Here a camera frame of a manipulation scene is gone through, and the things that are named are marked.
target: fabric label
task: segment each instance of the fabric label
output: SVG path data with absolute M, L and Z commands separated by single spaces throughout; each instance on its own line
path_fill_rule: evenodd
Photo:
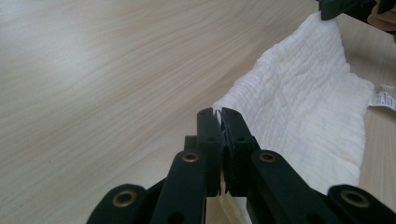
M 375 88 L 373 97 L 369 102 L 370 106 L 385 106 L 396 111 L 395 99 L 384 91 L 383 86 Z

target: white towel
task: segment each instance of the white towel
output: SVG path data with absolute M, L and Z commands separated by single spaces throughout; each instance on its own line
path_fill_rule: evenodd
M 337 20 L 321 21 L 318 12 L 265 51 L 214 108 L 239 111 L 261 148 L 280 153 L 327 194 L 329 186 L 359 183 L 373 88 L 350 73 Z M 244 200 L 223 198 L 223 207 L 250 222 Z

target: light wood surface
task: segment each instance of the light wood surface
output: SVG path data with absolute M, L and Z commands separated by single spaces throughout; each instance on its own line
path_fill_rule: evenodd
M 85 223 L 163 179 L 196 113 L 318 10 L 312 0 L 0 0 L 0 223 Z M 396 86 L 390 35 L 339 17 L 351 70 Z M 360 186 L 396 210 L 396 113 L 369 108 Z M 228 223 L 209 199 L 208 223 Z

